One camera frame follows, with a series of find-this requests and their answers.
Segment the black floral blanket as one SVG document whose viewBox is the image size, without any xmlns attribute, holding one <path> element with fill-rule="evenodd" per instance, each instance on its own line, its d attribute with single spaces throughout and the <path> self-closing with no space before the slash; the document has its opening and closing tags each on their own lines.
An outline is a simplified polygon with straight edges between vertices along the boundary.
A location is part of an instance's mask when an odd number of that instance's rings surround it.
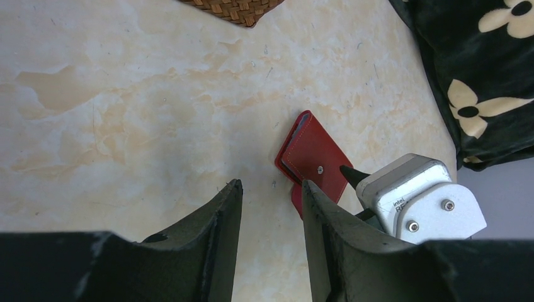
<svg viewBox="0 0 534 302">
<path fill-rule="evenodd" d="M 415 37 L 457 167 L 533 157 L 533 2 L 391 5 Z"/>
</svg>

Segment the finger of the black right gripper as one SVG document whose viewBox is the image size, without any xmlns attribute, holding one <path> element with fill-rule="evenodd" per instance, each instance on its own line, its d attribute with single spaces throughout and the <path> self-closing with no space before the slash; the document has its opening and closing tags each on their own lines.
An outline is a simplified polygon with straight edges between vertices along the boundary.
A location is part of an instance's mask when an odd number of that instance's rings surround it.
<svg viewBox="0 0 534 302">
<path fill-rule="evenodd" d="M 348 184 L 354 190 L 356 190 L 357 185 L 359 185 L 362 180 L 369 176 L 369 174 L 356 170 L 353 167 L 349 167 L 347 165 L 340 166 L 339 170 L 342 173 L 343 177 L 347 180 Z"/>
</svg>

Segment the red leather card holder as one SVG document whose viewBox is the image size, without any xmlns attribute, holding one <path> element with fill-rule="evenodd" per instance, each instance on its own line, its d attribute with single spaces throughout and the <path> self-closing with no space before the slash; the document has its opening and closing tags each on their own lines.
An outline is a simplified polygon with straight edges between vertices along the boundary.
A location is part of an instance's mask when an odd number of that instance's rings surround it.
<svg viewBox="0 0 534 302">
<path fill-rule="evenodd" d="M 313 181 L 338 203 L 347 186 L 340 167 L 352 164 L 311 111 L 300 113 L 275 158 L 275 166 L 293 182 L 291 201 L 299 216 L 302 183 Z"/>
</svg>

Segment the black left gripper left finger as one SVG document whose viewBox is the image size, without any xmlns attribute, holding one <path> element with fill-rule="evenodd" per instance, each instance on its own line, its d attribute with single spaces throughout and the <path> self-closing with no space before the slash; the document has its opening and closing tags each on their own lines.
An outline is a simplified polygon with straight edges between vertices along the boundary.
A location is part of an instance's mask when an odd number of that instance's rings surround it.
<svg viewBox="0 0 534 302">
<path fill-rule="evenodd" d="M 233 179 L 208 203 L 141 242 L 144 301 L 230 301 L 241 216 L 242 182 Z"/>
</svg>

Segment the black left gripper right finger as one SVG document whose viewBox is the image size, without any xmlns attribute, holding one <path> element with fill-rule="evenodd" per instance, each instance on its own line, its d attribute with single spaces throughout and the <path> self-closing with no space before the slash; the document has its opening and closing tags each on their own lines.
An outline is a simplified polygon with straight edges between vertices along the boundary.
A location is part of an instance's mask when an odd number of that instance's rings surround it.
<svg viewBox="0 0 534 302">
<path fill-rule="evenodd" d="M 305 248 L 313 301 L 421 301 L 409 268 L 411 243 L 395 239 L 302 186 Z"/>
</svg>

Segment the brown wicker basket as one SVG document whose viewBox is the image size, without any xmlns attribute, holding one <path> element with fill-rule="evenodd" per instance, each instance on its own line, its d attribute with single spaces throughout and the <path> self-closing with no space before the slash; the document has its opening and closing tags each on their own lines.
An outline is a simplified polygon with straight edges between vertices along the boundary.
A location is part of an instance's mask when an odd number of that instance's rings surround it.
<svg viewBox="0 0 534 302">
<path fill-rule="evenodd" d="M 284 0 L 180 0 L 180 2 L 229 23 L 253 28 L 259 19 Z"/>
</svg>

